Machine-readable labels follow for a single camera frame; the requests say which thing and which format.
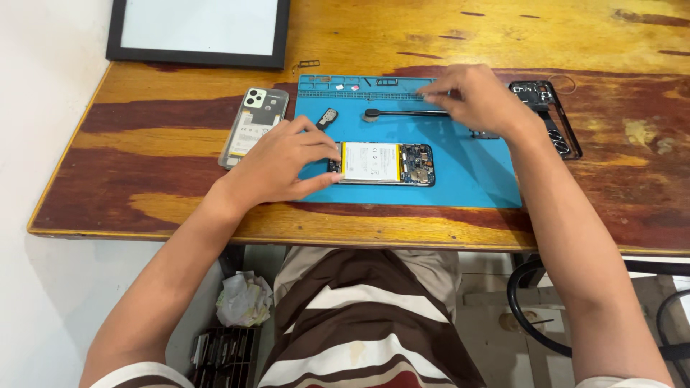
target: person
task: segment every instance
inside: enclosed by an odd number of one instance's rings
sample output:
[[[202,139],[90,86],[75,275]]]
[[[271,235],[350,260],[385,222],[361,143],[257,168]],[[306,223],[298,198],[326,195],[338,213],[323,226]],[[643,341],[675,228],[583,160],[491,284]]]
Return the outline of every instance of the person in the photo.
[[[621,255],[544,122],[485,65],[450,66],[418,93],[508,144],[540,255],[569,312],[578,386],[672,386]],[[340,159],[335,142],[304,116],[264,135],[110,312],[79,386],[192,387],[164,365],[165,350],[202,278],[249,209],[338,182],[337,173],[297,178],[323,158]],[[457,256],[293,249],[275,283],[277,342],[260,387],[485,386],[453,326]]]

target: left hand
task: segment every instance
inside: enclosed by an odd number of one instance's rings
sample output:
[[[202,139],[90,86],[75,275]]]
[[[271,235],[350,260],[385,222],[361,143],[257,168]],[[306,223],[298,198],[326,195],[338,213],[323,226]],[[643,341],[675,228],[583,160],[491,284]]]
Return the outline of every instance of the left hand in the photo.
[[[264,202],[300,200],[341,180],[339,173],[297,178],[305,164],[324,158],[341,160],[333,139],[304,115],[292,122],[283,120],[216,181],[207,197],[225,202],[221,206],[232,202],[243,212]]]

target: wooden table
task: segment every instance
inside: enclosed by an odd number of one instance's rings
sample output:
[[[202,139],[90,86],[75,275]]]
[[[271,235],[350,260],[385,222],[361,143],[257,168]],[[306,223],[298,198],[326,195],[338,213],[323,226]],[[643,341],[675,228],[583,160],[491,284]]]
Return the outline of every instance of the wooden table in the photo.
[[[561,100],[584,157],[567,165],[620,250],[690,255],[690,3],[605,3],[293,0],[284,71],[113,63],[28,230],[165,240],[224,174],[248,87],[289,91],[293,116],[300,60],[415,77],[485,62],[506,82],[572,77]],[[526,209],[299,202],[254,208],[233,242],[536,250]]]

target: rubber band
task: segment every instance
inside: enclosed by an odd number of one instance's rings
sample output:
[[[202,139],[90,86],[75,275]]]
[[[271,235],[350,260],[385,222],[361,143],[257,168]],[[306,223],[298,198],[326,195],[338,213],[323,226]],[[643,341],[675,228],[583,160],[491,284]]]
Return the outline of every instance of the rubber band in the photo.
[[[567,92],[567,93],[566,93],[566,92],[558,92],[558,94],[566,95],[566,96],[567,96],[567,95],[573,94],[573,93],[578,89],[578,85],[575,83],[575,80],[572,79],[572,78],[570,78],[570,76],[567,76],[567,75],[565,75],[565,74],[554,74],[554,75],[551,75],[551,76],[547,79],[547,81],[551,82],[551,79],[554,78],[554,77],[566,77],[567,79],[570,79],[570,82],[573,83],[573,90],[571,90],[571,91],[569,91],[569,92]]]

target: white wall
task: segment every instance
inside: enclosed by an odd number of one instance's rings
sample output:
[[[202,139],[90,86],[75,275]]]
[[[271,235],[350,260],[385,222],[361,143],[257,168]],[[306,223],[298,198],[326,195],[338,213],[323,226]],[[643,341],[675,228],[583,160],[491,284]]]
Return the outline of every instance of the white wall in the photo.
[[[77,386],[96,330],[160,243],[68,241],[26,223],[108,62],[112,0],[0,0],[0,387]],[[207,276],[169,363],[213,311]]]

